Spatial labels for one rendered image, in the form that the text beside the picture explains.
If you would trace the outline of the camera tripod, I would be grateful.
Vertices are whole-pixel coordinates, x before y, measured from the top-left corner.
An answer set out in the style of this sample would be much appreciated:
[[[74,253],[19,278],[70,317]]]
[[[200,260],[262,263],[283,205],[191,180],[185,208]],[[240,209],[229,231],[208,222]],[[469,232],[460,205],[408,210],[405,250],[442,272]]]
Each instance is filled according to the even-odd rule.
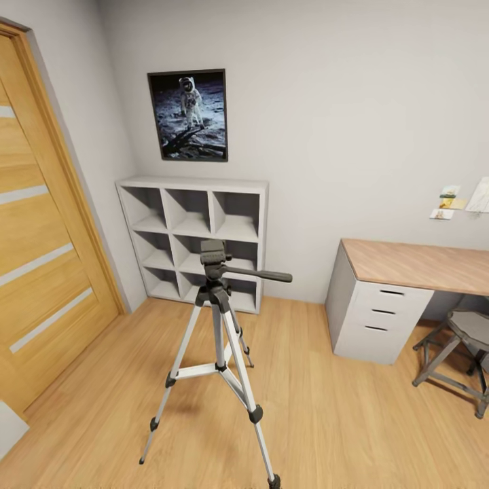
[[[198,290],[196,303],[194,304],[191,317],[189,318],[189,323],[187,325],[187,329],[185,330],[179,352],[177,353],[173,368],[169,372],[166,379],[166,390],[157,416],[151,419],[151,435],[147,442],[143,457],[139,460],[139,464],[144,464],[148,448],[150,446],[155,430],[159,425],[160,417],[166,404],[166,400],[169,396],[171,387],[175,385],[176,381],[182,378],[219,373],[229,384],[233,392],[237,395],[237,398],[241,400],[241,403],[244,405],[249,413],[249,420],[254,424],[261,454],[263,455],[263,459],[266,465],[269,489],[279,489],[280,476],[275,475],[272,471],[266,443],[264,442],[264,436],[259,423],[259,421],[263,418],[263,409],[260,407],[260,404],[256,404],[254,401],[247,371],[245,369],[244,360],[238,343],[239,340],[244,349],[244,353],[248,357],[251,367],[254,367],[254,364],[252,364],[251,358],[249,356],[249,347],[244,341],[244,338],[242,336],[242,328],[238,324],[238,320],[236,318],[236,314],[230,300],[230,296],[232,296],[231,285],[228,285],[227,287],[227,283],[225,281],[220,281],[220,278],[225,272],[233,272],[239,274],[247,274],[250,276],[258,276],[264,279],[291,282],[292,275],[282,272],[272,272],[265,270],[260,270],[259,272],[257,272],[254,270],[231,268],[223,264],[221,265],[222,262],[225,263],[226,260],[229,261],[232,259],[231,253],[225,255],[224,245],[225,241],[219,239],[210,239],[201,242],[201,264],[204,265],[205,269],[206,286],[203,286]],[[207,365],[192,366],[184,369],[179,369],[184,352],[187,348],[187,344],[191,337],[192,331],[194,330],[196,320],[198,320],[200,309],[206,301],[210,301],[212,304],[217,362],[208,363]],[[222,322],[224,322],[229,340],[228,345],[225,349],[223,347]],[[232,355],[234,355],[236,368],[240,378],[239,381],[236,379],[236,376],[232,373],[232,371],[228,368],[228,363]]]

